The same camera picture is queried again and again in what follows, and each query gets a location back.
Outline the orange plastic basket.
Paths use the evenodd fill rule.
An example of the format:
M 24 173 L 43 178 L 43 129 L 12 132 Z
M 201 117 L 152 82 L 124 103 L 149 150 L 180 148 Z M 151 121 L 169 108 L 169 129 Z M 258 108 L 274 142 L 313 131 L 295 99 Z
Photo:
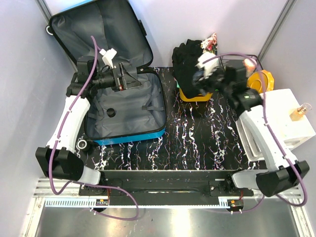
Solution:
M 183 93 L 182 89 L 179 88 L 180 93 L 180 99 L 184 102 L 206 102 L 211 99 L 213 93 L 208 93 L 205 96 L 202 94 L 199 94 L 198 96 L 195 96 L 193 98 L 187 98 L 185 94 Z

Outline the dark bottle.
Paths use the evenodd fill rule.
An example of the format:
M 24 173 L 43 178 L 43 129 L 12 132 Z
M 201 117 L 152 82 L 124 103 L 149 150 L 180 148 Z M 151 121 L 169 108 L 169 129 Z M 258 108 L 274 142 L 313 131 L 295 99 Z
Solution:
M 307 112 L 312 110 L 312 106 L 309 103 L 303 103 L 298 108 L 295 108 L 289 117 L 292 121 L 299 121 L 306 115 Z

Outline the black round cap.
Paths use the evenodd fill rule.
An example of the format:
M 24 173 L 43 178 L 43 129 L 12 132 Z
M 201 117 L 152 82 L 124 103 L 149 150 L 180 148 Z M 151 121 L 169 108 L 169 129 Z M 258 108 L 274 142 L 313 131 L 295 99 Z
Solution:
M 106 110 L 106 114 L 108 117 L 113 118 L 116 115 L 116 111 L 113 108 L 108 108 Z

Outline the yellow plate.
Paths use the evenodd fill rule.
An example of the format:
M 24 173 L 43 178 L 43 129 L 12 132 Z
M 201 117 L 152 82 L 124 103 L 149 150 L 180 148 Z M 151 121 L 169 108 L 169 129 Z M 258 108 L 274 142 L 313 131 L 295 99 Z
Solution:
M 275 79 L 271 72 L 260 70 L 254 72 L 247 80 L 249 88 L 257 90 L 259 93 L 272 91 L 274 89 Z

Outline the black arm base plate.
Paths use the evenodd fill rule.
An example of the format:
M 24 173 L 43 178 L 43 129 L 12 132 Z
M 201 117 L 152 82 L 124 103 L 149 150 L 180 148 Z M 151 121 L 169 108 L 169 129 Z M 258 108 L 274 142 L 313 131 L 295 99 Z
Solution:
M 219 207 L 227 200 L 253 197 L 248 188 L 233 187 L 231 170 L 106 170 L 103 184 L 128 191 L 145 207 Z

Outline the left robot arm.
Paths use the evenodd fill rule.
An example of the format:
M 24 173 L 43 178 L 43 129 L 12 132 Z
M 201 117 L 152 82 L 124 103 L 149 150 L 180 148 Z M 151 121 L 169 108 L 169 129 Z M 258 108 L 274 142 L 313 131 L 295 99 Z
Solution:
M 130 76 L 122 63 L 114 66 L 109 57 L 103 57 L 109 68 L 98 68 L 96 56 L 82 56 L 77 60 L 77 72 L 67 88 L 65 107 L 58 125 L 45 147 L 38 147 L 36 159 L 49 180 L 54 178 L 89 184 L 97 196 L 107 188 L 101 173 L 83 164 L 75 155 L 76 139 L 91 103 L 100 89 L 114 92 L 138 88 L 141 82 Z

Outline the blue fish-print suitcase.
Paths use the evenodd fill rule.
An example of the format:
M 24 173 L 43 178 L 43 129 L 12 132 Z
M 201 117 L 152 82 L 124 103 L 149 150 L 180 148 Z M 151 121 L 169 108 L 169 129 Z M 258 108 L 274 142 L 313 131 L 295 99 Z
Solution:
M 114 92 L 100 89 L 81 125 L 86 140 L 112 145 L 161 137 L 166 127 L 161 80 L 151 68 L 153 52 L 146 31 L 126 0 L 95 0 L 53 15 L 49 27 L 57 42 L 77 66 L 82 56 L 96 56 L 98 68 L 107 71 L 99 50 L 114 48 L 113 64 L 123 63 L 137 76 L 138 88 Z M 116 115 L 106 114 L 113 108 Z

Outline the white drawer organizer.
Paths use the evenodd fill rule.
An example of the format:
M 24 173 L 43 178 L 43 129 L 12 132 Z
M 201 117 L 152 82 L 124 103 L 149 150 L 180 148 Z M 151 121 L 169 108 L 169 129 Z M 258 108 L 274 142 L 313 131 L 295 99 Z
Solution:
M 297 148 L 316 135 L 306 116 L 297 121 L 290 118 L 292 112 L 300 107 L 291 89 L 268 91 L 265 96 L 268 122 L 272 123 L 273 131 L 280 134 L 289 150 Z M 248 160 L 264 160 L 260 148 L 245 123 L 239 118 L 236 125 Z

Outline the black floral print garment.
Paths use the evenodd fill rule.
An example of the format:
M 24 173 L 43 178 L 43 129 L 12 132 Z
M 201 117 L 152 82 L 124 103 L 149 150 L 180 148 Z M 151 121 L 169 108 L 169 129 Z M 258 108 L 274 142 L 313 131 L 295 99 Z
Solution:
M 199 91 L 193 86 L 193 75 L 198 71 L 198 58 L 205 52 L 217 55 L 216 33 L 212 33 L 204 40 L 188 39 L 173 49 L 173 77 L 187 98 L 199 95 Z

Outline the aluminium rail frame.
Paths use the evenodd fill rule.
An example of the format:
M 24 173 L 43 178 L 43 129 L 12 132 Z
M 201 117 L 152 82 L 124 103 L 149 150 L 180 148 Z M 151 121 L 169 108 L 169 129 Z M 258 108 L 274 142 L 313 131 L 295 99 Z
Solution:
M 133 207 L 109 206 L 105 216 L 93 215 L 95 203 L 79 196 L 70 184 L 56 196 L 49 181 L 40 179 L 30 203 L 25 237 L 313 237 L 315 231 L 304 207 L 292 207 L 278 198 L 260 201 L 259 193 L 245 197 L 238 214 L 226 211 L 227 197 L 205 206 L 141 206 L 139 218 Z

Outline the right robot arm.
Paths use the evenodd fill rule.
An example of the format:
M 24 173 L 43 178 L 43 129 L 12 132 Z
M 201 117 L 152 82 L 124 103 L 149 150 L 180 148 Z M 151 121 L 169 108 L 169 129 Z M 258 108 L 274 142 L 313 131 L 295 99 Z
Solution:
M 240 138 L 245 138 L 242 135 L 242 129 L 245 128 L 266 163 L 266 170 L 235 172 L 224 183 L 228 195 L 235 196 L 242 188 L 249 188 L 272 197 L 301 183 L 310 167 L 305 160 L 299 161 L 280 135 L 272 131 L 265 112 L 265 99 L 246 85 L 246 69 L 215 67 L 207 76 L 200 69 L 193 75 L 192 84 L 202 94 L 216 90 L 227 99 L 237 114 L 236 126 Z

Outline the pink cup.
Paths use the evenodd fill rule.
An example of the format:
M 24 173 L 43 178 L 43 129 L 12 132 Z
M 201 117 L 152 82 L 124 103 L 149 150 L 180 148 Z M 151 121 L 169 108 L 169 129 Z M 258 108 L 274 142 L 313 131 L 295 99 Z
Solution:
M 249 78 L 256 69 L 257 62 L 255 59 L 246 58 L 243 60 L 243 64 L 246 68 L 246 77 Z

